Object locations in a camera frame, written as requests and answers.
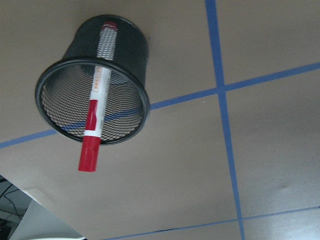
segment blue tape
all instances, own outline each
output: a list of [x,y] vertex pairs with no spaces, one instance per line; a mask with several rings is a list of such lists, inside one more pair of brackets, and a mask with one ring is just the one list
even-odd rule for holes
[[105,240],[118,240],[118,239],[133,238],[133,237],[138,237],[138,236],[143,236],[143,235],[160,234],[163,232],[172,232],[172,231],[180,231],[180,230],[187,230],[187,229],[203,228],[203,227],[209,227],[209,226],[214,226],[214,225],[219,225],[219,224],[228,224],[228,223],[233,223],[233,222],[237,222],[237,221],[242,222],[242,221],[248,221],[248,220],[252,220],[252,219],[267,218],[267,217],[272,217],[272,216],[276,216],[276,215],[285,215],[285,214],[292,214],[292,213],[305,212],[305,211],[311,211],[311,210],[320,210],[320,206],[306,207],[306,208],[300,208],[300,209],[289,210],[289,211],[280,211],[280,212],[257,215],[257,216],[249,216],[249,217],[243,217],[241,219],[237,218],[237,219],[231,219],[231,220],[225,220],[225,221],[216,221],[216,222],[211,222],[211,223],[206,223],[206,224],[177,227],[177,228],[173,228],[173,229],[149,231],[149,232],[144,232],[144,233],[137,233],[137,234],[131,234],[131,235],[126,235],[126,236],[107,238]]
[[300,66],[300,67],[295,67],[292,69],[279,71],[279,72],[275,72],[275,73],[264,75],[264,76],[251,78],[245,81],[232,83],[224,86],[223,90],[231,91],[231,90],[241,89],[241,88],[249,87],[256,84],[261,84],[261,83],[265,83],[265,82],[269,82],[277,79],[283,79],[283,78],[294,76],[294,75],[304,74],[304,73],[311,72],[318,69],[320,69],[320,62],[316,62],[316,63],[312,63],[312,64]]
[[160,108],[164,108],[164,107],[167,107],[167,106],[171,106],[171,105],[175,105],[175,104],[191,101],[191,100],[194,100],[194,99],[204,98],[204,97],[207,97],[207,96],[211,96],[211,95],[217,94],[218,91],[219,91],[219,89],[217,89],[217,88],[211,88],[211,89],[204,90],[204,91],[198,91],[198,92],[194,92],[194,93],[191,93],[191,94],[178,96],[178,97],[171,98],[171,99],[168,99],[168,100],[164,100],[164,101],[153,103],[153,104],[151,104],[150,109],[151,110],[160,109]]
[[206,0],[206,15],[209,26],[211,54],[213,58],[213,66],[215,72],[216,86],[221,87],[225,85],[224,68],[221,55],[220,37],[217,5],[215,0]]
[[33,133],[0,143],[0,149],[57,134],[54,129]]
[[268,214],[257,215],[257,216],[248,216],[248,217],[244,217],[243,220],[261,219],[261,218],[272,217],[276,215],[293,214],[293,213],[305,212],[305,211],[317,210],[317,209],[320,210],[320,206],[312,206],[312,207],[294,209],[289,211],[279,211],[279,212],[268,213]]
[[241,212],[239,189],[238,189],[238,183],[237,183],[234,151],[233,151],[232,139],[231,139],[231,130],[230,130],[230,123],[229,123],[229,113],[228,113],[226,93],[225,92],[219,93],[218,98],[219,98],[219,106],[220,106],[220,114],[221,114],[222,129],[224,134],[226,155],[228,159],[231,185],[232,185],[232,191],[233,191],[233,197],[234,197],[234,203],[235,203],[235,210],[236,210],[237,218],[239,219],[238,222],[239,222],[241,239],[245,240],[246,239],[245,230],[244,230],[244,224],[242,221],[242,212]]
[[236,222],[236,221],[238,221],[238,219],[231,219],[231,220],[225,220],[225,221],[215,221],[215,222],[206,223],[206,224],[183,226],[183,227],[177,227],[177,228],[166,229],[166,230],[149,231],[149,232],[131,234],[131,235],[126,235],[126,236],[118,236],[118,237],[113,237],[113,238],[107,238],[105,240],[118,240],[118,239],[126,239],[126,238],[133,238],[133,237],[139,237],[139,236],[144,236],[144,235],[150,235],[150,234],[161,234],[163,232],[172,232],[172,231],[181,231],[181,230],[187,230],[187,229],[203,228],[203,227],[209,227],[209,226],[214,226],[214,225],[219,225],[219,224],[232,223],[232,222]]
[[[123,110],[123,111],[114,112],[112,114],[104,116],[103,121],[110,122],[112,120],[119,119],[119,118],[131,117],[131,116],[134,116],[139,113],[140,113],[139,108],[134,108],[134,109],[130,109],[130,110]],[[73,124],[62,126],[61,128],[65,131],[70,131],[70,130],[74,130],[74,129],[84,128],[85,125],[86,125],[86,121],[78,121]]]
[[[249,86],[252,86],[255,84],[261,84],[261,83],[265,83],[265,82],[280,79],[280,78],[290,77],[293,75],[299,75],[299,74],[315,71],[318,69],[320,69],[320,62],[312,63],[312,64],[301,66],[301,67],[296,67],[296,68],[285,70],[285,71],[272,73],[272,74],[265,75],[265,76],[260,76],[260,77],[248,79],[245,81],[240,81],[237,83],[232,83],[229,85],[220,86],[217,88],[211,88],[208,90],[203,90],[203,91],[198,91],[198,92],[194,92],[194,93],[183,95],[183,96],[178,96],[178,97],[171,98],[168,100],[153,103],[153,104],[151,104],[150,108],[151,108],[151,110],[160,109],[160,108],[168,107],[171,105],[183,103],[186,101],[204,98],[204,97],[208,97],[208,96],[215,95],[218,93],[241,89],[241,88],[249,87]],[[21,144],[21,143],[28,142],[28,141],[35,140],[35,139],[44,138],[44,137],[47,137],[47,136],[50,136],[53,134],[56,134],[56,132],[55,132],[55,130],[51,129],[51,130],[46,130],[46,131],[42,131],[42,132],[30,134],[30,135],[18,137],[18,138],[12,139],[12,140],[0,142],[0,149],[6,148],[6,147],[9,147],[12,145],[16,145],[16,144]]]
[[[225,78],[224,78],[223,60],[221,55],[220,37],[219,37],[217,5],[215,0],[206,0],[205,4],[206,4],[206,14],[208,18],[216,86],[217,88],[224,88]],[[221,114],[222,128],[223,128],[223,134],[224,134],[225,149],[227,153],[229,172],[231,177],[233,198],[235,203],[235,210],[238,218],[239,231],[241,235],[241,240],[245,240],[246,237],[245,237],[244,224],[242,221],[241,204],[240,204],[240,197],[239,197],[239,190],[238,190],[238,183],[237,183],[234,152],[232,147],[226,92],[225,91],[219,92],[218,99],[219,99],[220,114]]]

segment cardboard surface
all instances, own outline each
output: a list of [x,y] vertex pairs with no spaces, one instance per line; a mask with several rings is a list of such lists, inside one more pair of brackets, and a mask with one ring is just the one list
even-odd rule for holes
[[[0,174],[89,240],[320,238],[319,10],[315,0],[0,1]],[[34,89],[101,14],[146,36],[151,103],[180,98],[101,147],[97,172],[84,173],[80,143],[41,136],[51,128]]]

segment red marker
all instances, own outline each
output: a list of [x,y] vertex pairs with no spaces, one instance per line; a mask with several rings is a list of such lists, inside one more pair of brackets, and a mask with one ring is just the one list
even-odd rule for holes
[[[106,21],[100,31],[100,41],[97,51],[98,58],[104,58],[106,60],[114,59],[116,38],[117,24],[113,21]],[[111,70],[108,68],[101,66],[95,67],[78,168],[78,170],[82,172],[95,172],[97,168],[110,76]]]

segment tan surface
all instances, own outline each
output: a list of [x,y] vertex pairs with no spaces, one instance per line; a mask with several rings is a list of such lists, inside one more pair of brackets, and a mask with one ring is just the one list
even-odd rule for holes
[[317,240],[320,236],[318,209],[249,220],[245,223],[247,240]]
[[319,205],[319,73],[227,94],[244,217]]
[[184,229],[179,231],[159,232],[156,234],[123,238],[124,240],[233,240],[240,239],[236,222]]
[[[226,84],[319,62],[319,1],[220,0],[217,9]],[[202,0],[3,0],[0,143],[50,129],[36,109],[37,79],[100,14],[128,18],[147,37],[152,103],[216,86]],[[320,205],[318,78],[227,92],[244,217]],[[96,173],[77,171],[80,149],[59,134],[5,147],[0,175],[89,240],[237,218],[217,95],[151,111],[137,136],[101,148]],[[317,214],[244,220],[246,239],[319,239]],[[239,232],[235,221],[132,239],[240,240]]]
[[320,1],[219,0],[225,83],[319,61]]

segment black mesh pencil holder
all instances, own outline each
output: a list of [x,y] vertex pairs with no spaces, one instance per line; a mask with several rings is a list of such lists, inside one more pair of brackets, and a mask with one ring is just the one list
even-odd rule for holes
[[[97,55],[107,21],[117,28],[112,60]],[[141,130],[149,113],[144,89],[147,60],[146,39],[134,24],[115,15],[93,17],[79,27],[62,60],[40,76],[35,89],[37,108],[54,129],[81,142],[95,67],[107,68],[111,75],[100,144],[123,142]]]

